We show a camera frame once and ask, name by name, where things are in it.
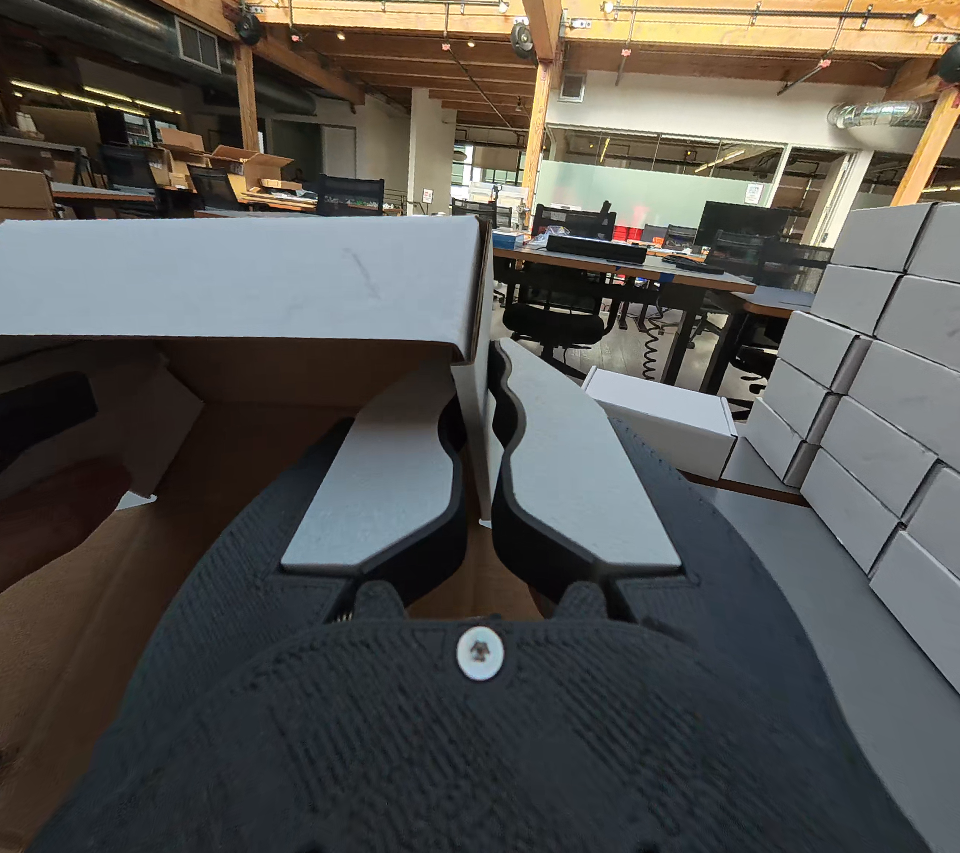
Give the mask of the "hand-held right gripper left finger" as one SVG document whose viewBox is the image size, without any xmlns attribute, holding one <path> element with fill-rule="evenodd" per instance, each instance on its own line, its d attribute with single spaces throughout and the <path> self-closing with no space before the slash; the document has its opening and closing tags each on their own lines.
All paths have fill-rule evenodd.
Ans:
<svg viewBox="0 0 960 853">
<path fill-rule="evenodd" d="M 467 548 L 465 436 L 447 363 L 387 387 L 354 418 L 281 568 L 390 583 L 404 604 L 441 585 Z"/>
</svg>

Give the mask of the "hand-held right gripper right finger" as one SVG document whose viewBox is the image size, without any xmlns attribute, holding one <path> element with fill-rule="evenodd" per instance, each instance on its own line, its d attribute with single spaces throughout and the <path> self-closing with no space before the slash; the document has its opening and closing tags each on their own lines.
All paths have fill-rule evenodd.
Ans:
<svg viewBox="0 0 960 853">
<path fill-rule="evenodd" d="M 604 409 L 510 338 L 494 341 L 488 385 L 501 448 L 491 505 L 498 559 L 558 604 L 573 583 L 607 597 L 621 580 L 683 571 Z"/>
</svg>

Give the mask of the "white and brown cardboard box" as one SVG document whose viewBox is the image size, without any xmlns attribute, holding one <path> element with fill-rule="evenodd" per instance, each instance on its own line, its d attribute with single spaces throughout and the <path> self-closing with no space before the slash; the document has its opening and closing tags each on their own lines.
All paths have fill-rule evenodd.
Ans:
<svg viewBox="0 0 960 853">
<path fill-rule="evenodd" d="M 489 505 L 491 259 L 471 219 L 2 224 L 2 393 L 79 371 L 99 408 L 2 471 L 2 499 L 87 461 L 130 475 L 78 547 L 2 591 L 2 851 L 86 772 L 208 548 L 337 421 L 448 364 Z"/>
</svg>

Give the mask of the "white folded box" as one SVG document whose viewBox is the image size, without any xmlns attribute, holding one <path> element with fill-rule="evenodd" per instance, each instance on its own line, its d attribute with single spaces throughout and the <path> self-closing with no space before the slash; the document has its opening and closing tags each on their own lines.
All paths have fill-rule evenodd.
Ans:
<svg viewBox="0 0 960 853">
<path fill-rule="evenodd" d="M 582 390 L 681 472 L 720 480 L 738 441 L 725 398 L 594 366 Z"/>
</svg>

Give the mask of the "open brown cardboard box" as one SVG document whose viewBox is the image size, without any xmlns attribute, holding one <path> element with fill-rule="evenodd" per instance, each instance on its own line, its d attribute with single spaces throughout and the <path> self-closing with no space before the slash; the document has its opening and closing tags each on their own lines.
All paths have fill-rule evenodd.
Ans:
<svg viewBox="0 0 960 853">
<path fill-rule="evenodd" d="M 224 170 L 237 196 L 260 190 L 263 181 L 283 181 L 283 172 L 294 161 L 259 151 L 227 145 L 217 146 L 208 154 L 211 167 Z"/>
</svg>

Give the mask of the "long black bar device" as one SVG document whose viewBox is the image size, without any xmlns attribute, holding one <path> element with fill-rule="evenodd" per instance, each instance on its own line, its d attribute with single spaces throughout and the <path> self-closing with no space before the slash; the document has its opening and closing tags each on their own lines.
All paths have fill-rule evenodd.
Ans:
<svg viewBox="0 0 960 853">
<path fill-rule="evenodd" d="M 555 254 L 603 260 L 631 267 L 643 266 L 647 257 L 647 247 L 643 245 L 577 235 L 547 235 L 545 248 Z"/>
</svg>

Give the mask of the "desk with black legs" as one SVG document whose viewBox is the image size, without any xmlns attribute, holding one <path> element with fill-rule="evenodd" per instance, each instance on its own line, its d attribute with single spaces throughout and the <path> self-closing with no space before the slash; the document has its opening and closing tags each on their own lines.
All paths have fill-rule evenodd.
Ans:
<svg viewBox="0 0 960 853">
<path fill-rule="evenodd" d="M 758 285 L 752 291 L 735 291 L 733 297 L 742 301 L 740 310 L 763 318 L 787 320 L 794 312 L 808 313 L 815 293 Z"/>
<path fill-rule="evenodd" d="M 661 375 L 661 381 L 670 386 L 676 384 L 693 333 L 694 322 L 705 304 L 708 293 L 749 293 L 755 288 L 753 283 L 726 273 L 709 275 L 657 263 L 650 266 L 645 264 L 630 266 L 603 259 L 555 254 L 546 249 L 507 250 L 495 247 L 493 272 L 495 272 L 497 259 L 605 274 L 609 287 L 601 310 L 601 318 L 606 322 L 603 338 L 617 324 L 619 313 L 624 305 L 659 306 L 666 310 L 680 311 L 682 318 L 664 361 Z"/>
</svg>

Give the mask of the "black monitor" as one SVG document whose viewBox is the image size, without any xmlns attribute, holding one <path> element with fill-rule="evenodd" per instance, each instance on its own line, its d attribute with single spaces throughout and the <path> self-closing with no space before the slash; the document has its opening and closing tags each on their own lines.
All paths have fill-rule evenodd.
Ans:
<svg viewBox="0 0 960 853">
<path fill-rule="evenodd" d="M 793 216 L 793 211 L 783 208 L 707 200 L 702 207 L 693 247 L 714 247 L 719 232 L 764 239 L 780 237 Z"/>
</svg>

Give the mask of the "stack of white boxes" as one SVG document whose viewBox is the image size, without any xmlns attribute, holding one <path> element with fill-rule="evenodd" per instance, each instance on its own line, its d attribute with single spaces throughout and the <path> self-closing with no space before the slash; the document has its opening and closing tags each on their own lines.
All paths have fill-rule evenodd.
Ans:
<svg viewBox="0 0 960 853">
<path fill-rule="evenodd" d="M 959 211 L 851 212 L 743 436 L 959 687 Z"/>
</svg>

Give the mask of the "wall vent grille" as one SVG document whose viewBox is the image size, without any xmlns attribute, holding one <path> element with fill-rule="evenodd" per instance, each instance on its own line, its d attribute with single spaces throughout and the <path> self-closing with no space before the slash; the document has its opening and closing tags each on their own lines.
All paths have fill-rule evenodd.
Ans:
<svg viewBox="0 0 960 853">
<path fill-rule="evenodd" d="M 181 18 L 175 18 L 174 24 L 180 58 L 220 74 L 222 69 L 218 38 Z"/>
</svg>

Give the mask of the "large ventilation duct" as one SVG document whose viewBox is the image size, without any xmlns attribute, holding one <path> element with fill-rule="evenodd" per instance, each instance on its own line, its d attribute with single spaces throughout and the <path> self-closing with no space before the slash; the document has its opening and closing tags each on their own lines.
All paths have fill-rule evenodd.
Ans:
<svg viewBox="0 0 960 853">
<path fill-rule="evenodd" d="M 232 44 L 147 0 L 1 0 L 2 19 L 42 35 L 88 59 L 156 84 L 188 85 L 210 106 L 237 108 Z M 175 19 L 214 34 L 221 72 L 179 55 Z"/>
</svg>

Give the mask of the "silver flexible duct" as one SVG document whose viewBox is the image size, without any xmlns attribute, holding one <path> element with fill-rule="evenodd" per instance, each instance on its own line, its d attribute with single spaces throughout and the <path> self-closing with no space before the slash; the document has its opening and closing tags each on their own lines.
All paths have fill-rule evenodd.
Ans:
<svg viewBox="0 0 960 853">
<path fill-rule="evenodd" d="M 826 116 L 831 127 L 855 129 L 894 127 L 922 129 L 928 124 L 934 100 L 887 100 L 858 104 L 838 104 Z"/>
</svg>

